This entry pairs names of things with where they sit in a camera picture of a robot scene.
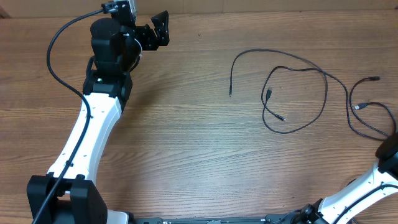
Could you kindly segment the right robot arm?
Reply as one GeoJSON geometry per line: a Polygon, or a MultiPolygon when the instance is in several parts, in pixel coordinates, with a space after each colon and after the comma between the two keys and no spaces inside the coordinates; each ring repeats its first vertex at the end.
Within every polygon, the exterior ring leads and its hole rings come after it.
{"type": "Polygon", "coordinates": [[[377,162],[343,190],[306,205],[292,223],[348,223],[377,201],[397,193],[397,134],[377,149],[377,162]]]}

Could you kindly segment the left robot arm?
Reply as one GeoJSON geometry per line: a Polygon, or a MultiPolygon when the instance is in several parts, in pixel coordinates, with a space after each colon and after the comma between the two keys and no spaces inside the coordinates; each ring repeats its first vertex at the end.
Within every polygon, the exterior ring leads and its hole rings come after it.
{"type": "Polygon", "coordinates": [[[86,68],[80,114],[57,160],[45,175],[34,175],[27,196],[34,223],[133,223],[129,212],[110,210],[96,176],[106,142],[132,90],[131,72],[145,50],[169,43],[169,14],[137,26],[130,11],[106,10],[92,23],[93,56],[86,68]]]}

